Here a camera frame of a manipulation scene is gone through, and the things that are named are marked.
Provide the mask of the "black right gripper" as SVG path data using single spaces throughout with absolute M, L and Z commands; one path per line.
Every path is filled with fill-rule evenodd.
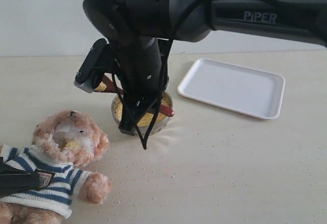
M 153 114 L 158 103 L 162 66 L 158 39 L 138 36 L 129 43 L 113 38 L 107 40 L 116 59 L 115 74 L 124 91 L 119 130 L 127 135 L 142 135 L 137 123 L 144 113 Z

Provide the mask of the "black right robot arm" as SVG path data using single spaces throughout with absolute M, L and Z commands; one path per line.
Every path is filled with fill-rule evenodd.
M 175 40 L 198 42 L 211 31 L 228 31 L 326 45 L 326 0 L 84 0 L 83 10 L 102 38 L 75 84 L 91 93 L 106 73 L 117 76 L 124 134 L 133 134 L 147 112 L 159 112 Z

